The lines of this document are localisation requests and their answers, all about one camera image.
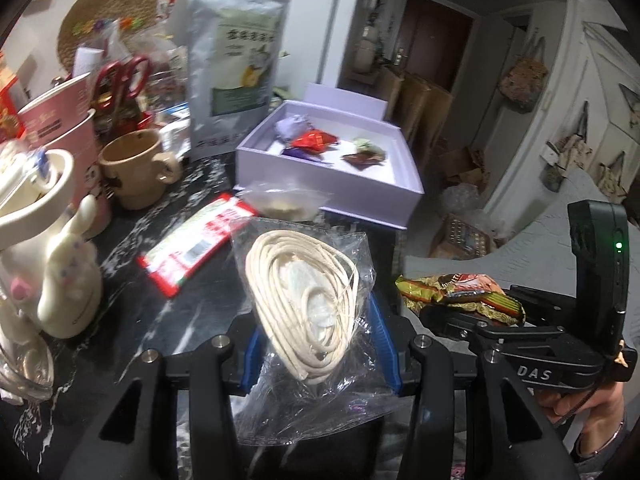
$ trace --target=beige cord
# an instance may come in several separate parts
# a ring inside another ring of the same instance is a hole
[[[282,267],[292,260],[302,260],[317,269],[330,288],[309,286],[300,304],[294,304],[282,278]],[[353,336],[359,280],[355,265],[330,245],[288,230],[258,237],[245,263],[260,322],[287,370],[309,384],[323,382],[340,363]],[[316,294],[327,298],[335,316],[334,325],[318,337],[307,311],[309,298]]]

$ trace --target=brown door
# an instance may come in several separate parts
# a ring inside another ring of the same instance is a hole
[[[407,0],[396,43],[407,72],[451,90],[473,19],[431,0]]]

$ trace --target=red wrapped candy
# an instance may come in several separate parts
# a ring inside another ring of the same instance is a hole
[[[307,150],[310,153],[319,155],[320,153],[324,153],[329,145],[336,144],[337,142],[338,137],[332,134],[321,130],[309,130],[306,134],[293,140],[289,147],[301,148],[302,150]]]

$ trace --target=brown mug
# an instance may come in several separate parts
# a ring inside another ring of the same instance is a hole
[[[162,152],[155,130],[139,130],[112,140],[98,158],[102,175],[124,209],[143,209],[155,203],[168,184],[182,176],[173,153]]]

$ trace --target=black marble table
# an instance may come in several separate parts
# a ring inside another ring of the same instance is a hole
[[[20,407],[0,402],[2,421],[44,480],[59,478],[84,430],[140,352],[156,348],[170,355],[193,350],[213,335],[225,333],[234,316],[246,307],[230,244],[216,251],[172,300],[162,295],[135,262],[141,251],[155,245],[217,193],[231,189],[233,176],[232,156],[194,162],[151,208],[126,212],[114,206],[113,221],[94,238],[104,277],[102,304],[94,323],[81,335],[66,341],[48,339],[55,362],[52,399]],[[336,230],[367,233],[378,276],[376,290],[391,298],[401,234],[333,214],[325,215],[322,223]],[[188,416],[180,404],[185,405],[183,399],[178,400],[178,467],[180,478],[188,479]],[[371,436],[367,430],[370,428],[356,428],[347,438],[366,441]],[[363,463],[372,461],[366,447]],[[299,467],[308,473],[315,466],[301,462]]]

